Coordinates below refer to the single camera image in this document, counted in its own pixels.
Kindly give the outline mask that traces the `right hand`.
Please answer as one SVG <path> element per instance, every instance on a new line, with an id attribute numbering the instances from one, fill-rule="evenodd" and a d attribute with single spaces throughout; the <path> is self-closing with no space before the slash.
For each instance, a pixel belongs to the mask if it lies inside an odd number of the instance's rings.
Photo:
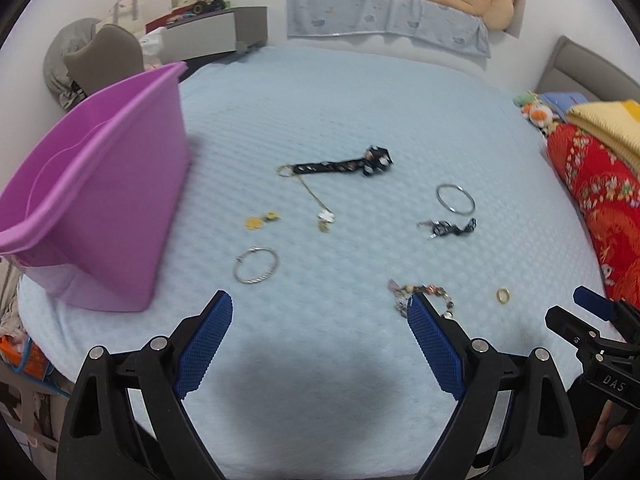
<path id="1" fill-rule="evenodd" d="M 630 426 L 624 424 L 612 425 L 612 417 L 616 408 L 617 405 L 612 401 L 607 400 L 605 402 L 596 429 L 593 431 L 584 452 L 582 452 L 582 464 L 584 466 L 591 465 L 604 448 L 610 448 L 615 451 L 624 442 Z"/>

